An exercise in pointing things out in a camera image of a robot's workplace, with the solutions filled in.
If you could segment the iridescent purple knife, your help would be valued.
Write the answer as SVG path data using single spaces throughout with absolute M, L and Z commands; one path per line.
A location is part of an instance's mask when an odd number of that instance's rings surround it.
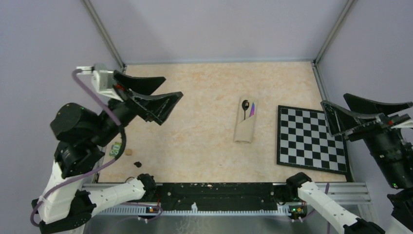
M 255 103 L 251 103 L 250 104 L 250 113 L 249 113 L 249 117 L 252 117 L 255 115 Z

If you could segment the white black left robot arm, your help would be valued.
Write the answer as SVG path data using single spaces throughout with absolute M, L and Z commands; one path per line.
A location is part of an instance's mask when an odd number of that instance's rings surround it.
M 164 77 L 131 77 L 97 65 L 77 67 L 74 81 L 101 107 L 97 114 L 79 104 L 67 103 L 51 122 L 58 140 L 52 173 L 43 194 L 32 201 L 33 226 L 43 234 L 74 230 L 86 224 L 101 211 L 134 200 L 151 201 L 156 196 L 156 183 L 149 174 L 99 191 L 81 189 L 83 179 L 99 172 L 96 163 L 101 151 L 116 136 L 120 147 L 113 160 L 126 149 L 125 128 L 135 118 L 162 125 L 183 97 L 181 92 L 155 95 Z

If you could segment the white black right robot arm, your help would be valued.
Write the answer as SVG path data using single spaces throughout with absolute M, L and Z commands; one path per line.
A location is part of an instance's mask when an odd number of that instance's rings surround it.
M 286 181 L 286 196 L 302 200 L 318 212 L 339 234 L 410 234 L 413 231 L 413 145 L 402 135 L 413 126 L 407 113 L 413 104 L 380 102 L 344 94 L 347 107 L 321 102 L 332 136 L 362 140 L 376 164 L 364 172 L 373 204 L 388 199 L 392 205 L 382 228 L 342 207 L 305 173 Z

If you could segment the cream cloth napkin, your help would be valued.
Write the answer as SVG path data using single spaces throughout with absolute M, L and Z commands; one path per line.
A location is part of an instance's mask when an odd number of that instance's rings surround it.
M 246 111 L 246 119 L 244 120 L 244 111 L 242 109 L 242 101 L 248 100 L 249 104 L 252 102 L 255 103 L 255 115 L 249 117 L 250 113 L 250 105 L 248 110 Z M 237 106 L 237 116 L 236 116 L 236 124 L 234 129 L 234 138 L 233 141 L 235 143 L 251 143 L 253 141 L 254 136 L 254 129 L 255 129 L 255 122 L 256 116 L 258 111 L 258 100 L 253 98 L 249 95 L 243 95 L 240 97 L 238 106 Z

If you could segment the black spoon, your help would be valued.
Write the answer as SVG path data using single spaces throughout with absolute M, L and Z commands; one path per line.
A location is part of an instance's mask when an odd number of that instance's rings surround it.
M 246 119 L 246 111 L 248 110 L 248 108 L 249 108 L 249 101 L 248 100 L 243 100 L 242 101 L 242 109 L 243 109 L 243 111 L 244 111 L 244 120 Z

